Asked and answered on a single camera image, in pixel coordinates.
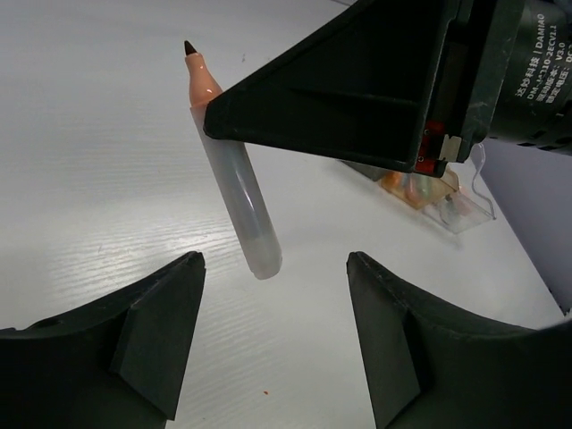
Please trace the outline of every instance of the clear tube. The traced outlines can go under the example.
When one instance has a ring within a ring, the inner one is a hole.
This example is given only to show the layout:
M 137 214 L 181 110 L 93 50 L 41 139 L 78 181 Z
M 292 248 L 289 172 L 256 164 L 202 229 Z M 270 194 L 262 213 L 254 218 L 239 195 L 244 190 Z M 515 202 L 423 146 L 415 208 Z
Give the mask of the clear tube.
M 203 131 L 206 105 L 190 109 L 216 183 L 250 271 L 258 280 L 275 276 L 282 250 L 244 143 L 210 139 Z

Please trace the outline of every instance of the black marker tip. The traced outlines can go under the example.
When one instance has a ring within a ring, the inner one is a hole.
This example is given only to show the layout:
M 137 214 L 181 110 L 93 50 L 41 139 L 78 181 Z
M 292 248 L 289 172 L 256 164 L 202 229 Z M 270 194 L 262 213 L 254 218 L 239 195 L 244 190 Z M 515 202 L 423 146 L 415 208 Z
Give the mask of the black marker tip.
M 195 49 L 188 40 L 185 40 L 185 55 L 195 54 L 196 52 L 197 49 Z

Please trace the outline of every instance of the orange marker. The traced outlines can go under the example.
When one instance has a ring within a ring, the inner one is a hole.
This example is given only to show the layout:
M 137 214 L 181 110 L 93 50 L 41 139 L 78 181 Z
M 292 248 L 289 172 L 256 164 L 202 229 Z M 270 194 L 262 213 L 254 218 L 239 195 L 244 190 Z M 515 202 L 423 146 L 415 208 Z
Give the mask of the orange marker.
M 282 267 L 282 250 L 258 186 L 244 143 L 210 139 L 203 131 L 206 106 L 223 90 L 206 68 L 203 55 L 185 41 L 189 68 L 190 111 L 206 156 L 213 169 L 224 204 L 239 238 L 250 271 L 259 280 L 276 275 Z

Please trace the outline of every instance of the red component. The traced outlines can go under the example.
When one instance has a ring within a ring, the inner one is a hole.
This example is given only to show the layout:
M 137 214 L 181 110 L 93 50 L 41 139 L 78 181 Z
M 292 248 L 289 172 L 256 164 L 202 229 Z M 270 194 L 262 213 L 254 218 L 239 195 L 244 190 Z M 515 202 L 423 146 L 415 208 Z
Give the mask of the red component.
M 415 164 L 415 172 L 432 174 L 435 171 L 437 160 L 431 158 L 431 142 L 434 136 L 445 135 L 445 124 L 436 121 L 427 121 L 425 123 L 425 133 L 421 139 L 421 147 L 417 154 L 417 162 Z

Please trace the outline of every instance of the white table surface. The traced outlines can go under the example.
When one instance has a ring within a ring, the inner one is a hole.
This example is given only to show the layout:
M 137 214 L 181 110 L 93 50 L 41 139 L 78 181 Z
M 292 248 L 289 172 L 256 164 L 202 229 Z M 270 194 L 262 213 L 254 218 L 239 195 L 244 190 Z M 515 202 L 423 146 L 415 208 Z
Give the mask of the white table surface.
M 562 320 L 502 214 L 454 238 L 333 160 L 267 147 L 249 151 L 284 264 L 267 282 L 250 274 L 189 117 L 182 41 L 229 87 L 343 8 L 3 0 L 0 326 L 24 328 L 200 250 L 205 294 L 168 427 L 358 428 L 374 420 L 350 251 L 480 315 Z

